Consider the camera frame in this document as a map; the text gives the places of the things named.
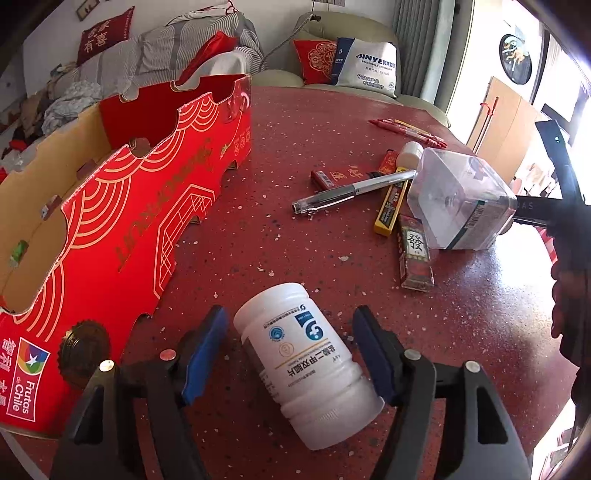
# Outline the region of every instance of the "white pill bottle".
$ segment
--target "white pill bottle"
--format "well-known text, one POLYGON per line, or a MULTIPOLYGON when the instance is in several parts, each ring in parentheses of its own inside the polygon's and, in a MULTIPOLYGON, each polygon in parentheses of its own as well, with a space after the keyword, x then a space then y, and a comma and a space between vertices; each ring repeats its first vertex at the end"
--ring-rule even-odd
POLYGON ((234 317, 246 353, 310 450, 342 442, 384 407, 306 289, 271 287, 234 317))

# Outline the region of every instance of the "red speckled table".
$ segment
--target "red speckled table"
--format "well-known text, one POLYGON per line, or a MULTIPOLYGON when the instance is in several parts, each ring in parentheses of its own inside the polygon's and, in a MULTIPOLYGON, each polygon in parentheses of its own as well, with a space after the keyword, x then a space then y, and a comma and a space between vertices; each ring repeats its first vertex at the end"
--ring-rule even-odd
MULTIPOLYGON (((355 307, 367 304, 383 327, 432 361, 480 362, 530 453, 568 399, 575 372, 550 338, 550 260, 535 229, 514 225, 488 251, 432 252, 436 287, 427 294, 399 288, 395 238, 372 231, 383 193, 310 219, 294 216, 291 202, 312 194, 312 168, 368 159, 377 167, 387 148, 407 141, 373 127, 371 118, 406 120, 445 138, 453 150, 468 153, 466 147, 426 112, 322 90, 254 87, 252 113, 251 160, 227 173, 209 218, 184 233, 159 309, 135 326, 124 361, 174 346, 214 303, 233 316, 256 293, 295 281, 343 335, 351 335, 355 307)), ((354 342, 350 348, 362 363, 354 342)), ((230 327, 204 397, 186 413, 213 479, 357 480, 371 474, 394 409, 385 408, 346 442, 311 452, 230 327)), ((438 404, 421 478, 433 475, 442 421, 438 404)), ((145 446, 145 406, 138 408, 138 424, 145 446)), ((56 443, 19 441, 48 472, 56 443)), ((149 451, 147 457, 148 477, 159 478, 149 451)))

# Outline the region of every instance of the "sofa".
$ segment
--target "sofa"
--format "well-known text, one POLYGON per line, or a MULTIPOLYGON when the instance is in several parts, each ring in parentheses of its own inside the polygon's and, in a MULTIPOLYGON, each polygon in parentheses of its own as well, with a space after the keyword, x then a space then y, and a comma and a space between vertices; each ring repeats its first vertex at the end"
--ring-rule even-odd
MULTIPOLYGON (((302 15, 296 25, 295 30, 310 16, 310 13, 302 15)), ((449 127, 449 121, 444 112, 434 106, 432 103, 411 95, 403 95, 400 91, 401 83, 401 65, 400 48, 398 39, 394 31, 375 20, 357 15, 345 14, 341 12, 315 12, 320 21, 309 21, 303 29, 297 33, 295 39, 298 40, 333 40, 339 37, 358 38, 368 42, 390 42, 397 47, 397 82, 394 94, 396 98, 384 95, 379 92, 371 92, 351 87, 341 87, 326 84, 305 85, 301 78, 301 66, 297 58, 293 43, 287 47, 290 49, 285 70, 264 70, 252 77, 253 85, 260 86, 279 86, 279 87, 297 87, 315 90, 329 90, 332 92, 343 92, 350 95, 364 96, 374 100, 404 105, 412 108, 418 108, 427 111, 433 118, 441 124, 449 127)))

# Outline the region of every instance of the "red pillow with chinese characters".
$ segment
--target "red pillow with chinese characters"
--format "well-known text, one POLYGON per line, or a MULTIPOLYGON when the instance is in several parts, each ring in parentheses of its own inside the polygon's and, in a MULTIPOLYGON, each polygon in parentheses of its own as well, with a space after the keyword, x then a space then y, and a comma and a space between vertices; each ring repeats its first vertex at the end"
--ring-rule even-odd
POLYGON ((329 40, 294 40, 300 58, 304 83, 330 83, 336 42, 329 40))
POLYGON ((134 14, 134 8, 131 7, 127 12, 97 23, 94 27, 82 32, 80 47, 78 48, 78 60, 76 66, 82 65, 86 60, 120 41, 129 38, 129 27, 131 26, 131 17, 134 14))

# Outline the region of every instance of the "gray pen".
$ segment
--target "gray pen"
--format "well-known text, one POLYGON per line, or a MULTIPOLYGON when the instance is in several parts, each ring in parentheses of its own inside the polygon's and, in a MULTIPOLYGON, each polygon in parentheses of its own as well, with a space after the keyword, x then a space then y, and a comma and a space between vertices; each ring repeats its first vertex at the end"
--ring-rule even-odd
POLYGON ((393 183, 402 183, 406 180, 412 180, 417 174, 416 170, 407 170, 399 173, 392 173, 382 177, 375 177, 374 179, 367 179, 352 183, 351 185, 343 185, 332 190, 320 192, 311 197, 298 200, 291 204, 295 213, 316 213, 318 210, 323 210, 338 203, 350 200, 362 193, 378 190, 383 187, 392 185, 393 183))

